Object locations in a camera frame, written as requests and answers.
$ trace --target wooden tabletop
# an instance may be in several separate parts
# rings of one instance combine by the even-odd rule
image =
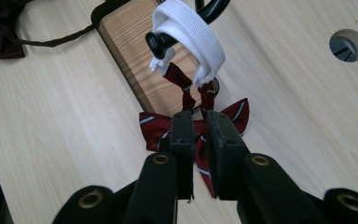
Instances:
[[[69,35],[102,1],[33,1],[18,34]],[[337,31],[358,34],[358,3],[233,0],[211,26],[227,57],[215,110],[249,99],[248,148],[318,198],[358,191],[358,62],[329,48]],[[149,152],[142,108],[96,31],[24,49],[26,58],[0,61],[0,182],[15,223],[51,223],[78,189],[128,185]],[[240,222],[236,204],[210,199],[197,173],[195,196],[180,202],[178,223]]]

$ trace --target black metal rod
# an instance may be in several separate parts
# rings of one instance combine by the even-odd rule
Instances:
[[[229,0],[211,0],[208,5],[198,10],[197,13],[209,24],[223,13],[228,3]],[[146,34],[145,39],[153,55],[158,59],[163,59],[165,51],[177,43],[176,39],[164,33],[155,34],[149,32]]]

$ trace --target white fabric loop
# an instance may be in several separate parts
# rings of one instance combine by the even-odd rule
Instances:
[[[199,61],[193,84],[202,86],[213,80],[225,61],[225,53],[208,24],[180,0],[167,0],[153,11],[153,32],[165,33],[182,43]],[[167,65],[172,59],[153,57],[150,68]]]

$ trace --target white strap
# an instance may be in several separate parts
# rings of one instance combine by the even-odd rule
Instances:
[[[208,24],[180,0],[167,0],[154,10],[153,32],[172,36],[196,57],[200,63],[193,77],[196,86],[212,81],[225,61],[225,53]],[[167,65],[170,60],[169,56],[153,58],[150,67],[154,70],[156,65]]]

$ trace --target striped bow tie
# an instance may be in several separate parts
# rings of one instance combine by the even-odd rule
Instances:
[[[247,99],[242,99],[237,103],[222,110],[221,113],[228,116],[236,127],[238,133],[243,134],[249,119],[249,104]],[[149,151],[158,151],[160,139],[170,138],[172,130],[172,118],[156,114],[142,112],[139,114],[139,122],[146,141],[146,149]],[[199,168],[202,179],[204,180],[212,197],[213,184],[209,172],[207,160],[207,119],[194,120],[194,134],[196,136],[195,162]]]

